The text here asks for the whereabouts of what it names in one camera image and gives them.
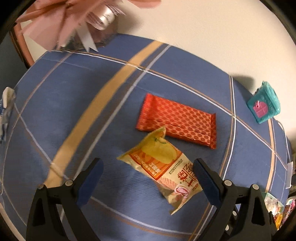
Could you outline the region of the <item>red patterned snack packet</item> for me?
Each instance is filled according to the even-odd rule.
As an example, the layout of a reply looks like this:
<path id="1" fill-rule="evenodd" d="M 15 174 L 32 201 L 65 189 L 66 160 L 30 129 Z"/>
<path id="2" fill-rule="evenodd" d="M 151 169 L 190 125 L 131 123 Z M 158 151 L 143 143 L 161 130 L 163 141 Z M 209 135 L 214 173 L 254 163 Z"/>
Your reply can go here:
<path id="1" fill-rule="evenodd" d="M 179 140 L 217 146 L 216 115 L 148 93 L 136 129 L 152 132 L 165 127 L 166 135 Z"/>

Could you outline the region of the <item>pink flower bouquet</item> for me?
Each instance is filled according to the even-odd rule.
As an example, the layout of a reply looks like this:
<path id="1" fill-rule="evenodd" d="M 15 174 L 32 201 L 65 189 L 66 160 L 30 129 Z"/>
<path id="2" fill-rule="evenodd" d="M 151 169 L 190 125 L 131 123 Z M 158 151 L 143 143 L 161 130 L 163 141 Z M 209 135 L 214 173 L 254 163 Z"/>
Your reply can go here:
<path id="1" fill-rule="evenodd" d="M 87 25 L 102 31 L 123 14 L 119 1 L 35 1 L 16 22 L 30 21 L 23 34 L 48 51 L 66 45 L 74 32 L 88 51 L 95 43 Z"/>

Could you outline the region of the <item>white power strip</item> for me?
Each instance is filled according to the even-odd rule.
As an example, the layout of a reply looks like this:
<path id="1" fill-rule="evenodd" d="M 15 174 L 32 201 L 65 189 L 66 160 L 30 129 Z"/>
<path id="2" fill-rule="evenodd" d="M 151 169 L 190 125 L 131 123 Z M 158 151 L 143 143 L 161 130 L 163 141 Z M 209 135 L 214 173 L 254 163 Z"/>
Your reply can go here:
<path id="1" fill-rule="evenodd" d="M 292 176 L 293 176 L 294 170 L 293 170 L 293 162 L 289 162 L 287 164 L 287 176 L 285 181 L 285 188 L 290 189 L 292 186 Z"/>

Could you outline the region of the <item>white tray with green rim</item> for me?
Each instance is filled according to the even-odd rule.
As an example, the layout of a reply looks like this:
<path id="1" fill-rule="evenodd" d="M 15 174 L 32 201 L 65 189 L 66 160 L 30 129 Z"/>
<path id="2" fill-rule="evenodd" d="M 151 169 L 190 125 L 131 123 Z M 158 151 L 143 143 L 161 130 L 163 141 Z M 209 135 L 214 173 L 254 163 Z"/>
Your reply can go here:
<path id="1" fill-rule="evenodd" d="M 268 192 L 263 193 L 262 195 L 267 211 L 273 214 L 275 222 L 281 222 L 283 217 L 284 205 Z"/>

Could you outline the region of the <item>teal toy box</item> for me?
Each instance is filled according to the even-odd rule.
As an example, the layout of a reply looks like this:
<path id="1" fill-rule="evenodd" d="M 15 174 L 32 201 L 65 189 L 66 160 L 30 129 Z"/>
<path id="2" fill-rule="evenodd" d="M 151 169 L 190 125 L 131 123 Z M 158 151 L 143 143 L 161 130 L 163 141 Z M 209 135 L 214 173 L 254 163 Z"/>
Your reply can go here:
<path id="1" fill-rule="evenodd" d="M 258 124 L 268 121 L 281 111 L 278 96 L 267 81 L 262 82 L 255 94 L 247 101 L 247 106 Z"/>

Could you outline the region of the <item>blue plaid tablecloth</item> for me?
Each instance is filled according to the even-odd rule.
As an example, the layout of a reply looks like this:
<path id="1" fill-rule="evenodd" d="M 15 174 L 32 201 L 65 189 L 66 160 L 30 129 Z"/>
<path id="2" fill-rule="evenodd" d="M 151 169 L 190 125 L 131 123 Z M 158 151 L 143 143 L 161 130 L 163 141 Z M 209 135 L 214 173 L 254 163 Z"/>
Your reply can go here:
<path id="1" fill-rule="evenodd" d="M 103 175 L 82 210 L 101 240 L 197 238 L 215 211 L 203 192 L 171 214 L 154 181 L 118 160 L 145 137 L 136 124 L 148 93 L 216 115 L 215 149 L 170 139 L 190 160 L 287 200 L 290 144 L 276 120 L 255 121 L 248 90 L 179 48 L 119 35 L 97 53 L 45 53 L 16 85 L 1 147 L 1 200 L 22 236 L 37 186 L 53 170 L 72 179 L 100 158 Z"/>

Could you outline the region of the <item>cream orange snack packet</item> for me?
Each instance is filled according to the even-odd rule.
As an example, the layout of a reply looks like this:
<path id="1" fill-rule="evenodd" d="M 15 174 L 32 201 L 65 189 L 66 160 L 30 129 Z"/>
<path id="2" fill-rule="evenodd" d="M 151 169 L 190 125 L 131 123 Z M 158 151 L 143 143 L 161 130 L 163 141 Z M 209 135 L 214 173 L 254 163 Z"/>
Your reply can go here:
<path id="1" fill-rule="evenodd" d="M 202 188 L 193 172 L 193 163 L 165 136 L 166 128 L 158 128 L 117 159 L 151 178 L 174 208 L 173 215 Z"/>

